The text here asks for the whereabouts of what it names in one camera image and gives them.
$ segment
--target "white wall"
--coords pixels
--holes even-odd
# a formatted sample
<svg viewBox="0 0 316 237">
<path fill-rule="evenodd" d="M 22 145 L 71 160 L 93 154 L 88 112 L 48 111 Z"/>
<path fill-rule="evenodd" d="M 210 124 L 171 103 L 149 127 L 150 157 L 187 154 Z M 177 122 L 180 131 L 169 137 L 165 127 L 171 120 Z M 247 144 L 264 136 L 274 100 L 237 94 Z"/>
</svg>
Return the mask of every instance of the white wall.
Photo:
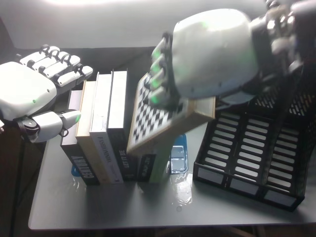
<svg viewBox="0 0 316 237">
<path fill-rule="evenodd" d="M 97 48 L 155 46 L 178 21 L 206 10 L 235 8 L 250 18 L 266 12 L 263 0 L 85 0 L 88 4 L 71 4 L 82 1 L 0 0 L 0 17 L 17 48 L 39 48 L 45 43 Z"/>
</svg>

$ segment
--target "black plastic basket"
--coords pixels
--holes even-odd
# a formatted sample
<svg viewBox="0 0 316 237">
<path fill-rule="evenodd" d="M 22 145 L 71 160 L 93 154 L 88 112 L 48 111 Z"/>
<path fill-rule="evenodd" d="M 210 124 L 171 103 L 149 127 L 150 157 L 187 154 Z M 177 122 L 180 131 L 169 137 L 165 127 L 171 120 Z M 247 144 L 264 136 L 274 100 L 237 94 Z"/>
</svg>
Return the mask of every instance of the black plastic basket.
<svg viewBox="0 0 316 237">
<path fill-rule="evenodd" d="M 207 126 L 194 179 L 293 211 L 305 195 L 308 162 L 316 143 L 315 89 L 301 80 L 269 156 L 269 140 L 284 87 L 246 107 L 217 114 Z"/>
</svg>

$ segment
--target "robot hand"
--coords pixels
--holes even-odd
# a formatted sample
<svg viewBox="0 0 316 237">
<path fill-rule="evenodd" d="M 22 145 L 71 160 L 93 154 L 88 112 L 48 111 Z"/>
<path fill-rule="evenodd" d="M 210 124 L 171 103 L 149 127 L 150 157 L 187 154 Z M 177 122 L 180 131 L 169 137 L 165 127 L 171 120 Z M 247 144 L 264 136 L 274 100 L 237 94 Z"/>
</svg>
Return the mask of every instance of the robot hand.
<svg viewBox="0 0 316 237">
<path fill-rule="evenodd" d="M 253 21 L 238 10 L 217 9 L 178 22 L 152 53 L 144 103 L 172 110 L 180 97 L 216 96 L 223 109 L 250 101 L 299 69 L 300 45 L 315 37 L 316 1 L 266 4 L 267 14 Z"/>
<path fill-rule="evenodd" d="M 80 111 L 47 111 L 58 95 L 92 75 L 80 58 L 43 45 L 17 62 L 0 65 L 0 133 L 4 124 L 18 125 L 24 139 L 47 141 L 64 134 L 80 119 Z"/>
</svg>

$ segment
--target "gray tabletop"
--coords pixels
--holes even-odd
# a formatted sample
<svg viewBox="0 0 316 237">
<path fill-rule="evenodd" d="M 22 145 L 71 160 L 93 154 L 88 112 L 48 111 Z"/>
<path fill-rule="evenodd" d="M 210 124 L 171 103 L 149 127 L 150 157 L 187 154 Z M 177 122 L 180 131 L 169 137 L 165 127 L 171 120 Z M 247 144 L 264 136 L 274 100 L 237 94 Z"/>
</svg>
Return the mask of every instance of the gray tabletop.
<svg viewBox="0 0 316 237">
<path fill-rule="evenodd" d="M 60 137 L 46 146 L 29 227 L 108 229 L 200 225 L 316 222 L 316 169 L 310 168 L 306 198 L 293 213 L 192 181 L 206 124 L 187 133 L 189 172 L 160 185 L 125 183 L 86 187 L 71 175 Z"/>
</svg>

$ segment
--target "black book spine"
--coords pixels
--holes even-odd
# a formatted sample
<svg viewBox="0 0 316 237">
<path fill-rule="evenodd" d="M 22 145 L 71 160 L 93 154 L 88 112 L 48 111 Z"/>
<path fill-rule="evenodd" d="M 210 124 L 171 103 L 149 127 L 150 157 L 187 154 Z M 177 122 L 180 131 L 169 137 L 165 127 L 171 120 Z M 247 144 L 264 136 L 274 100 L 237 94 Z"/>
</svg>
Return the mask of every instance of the black book spine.
<svg viewBox="0 0 316 237">
<path fill-rule="evenodd" d="M 64 150 L 71 163 L 76 167 L 76 170 L 79 172 L 87 186 L 100 185 L 97 176 L 78 143 L 73 145 L 61 145 L 61 148 Z"/>
<path fill-rule="evenodd" d="M 154 154 L 147 154 L 141 157 L 137 181 L 149 182 L 155 163 L 155 158 L 156 155 Z"/>
<path fill-rule="evenodd" d="M 124 181 L 137 180 L 137 158 L 126 154 L 127 139 L 123 128 L 108 128 L 107 133 Z"/>
</svg>

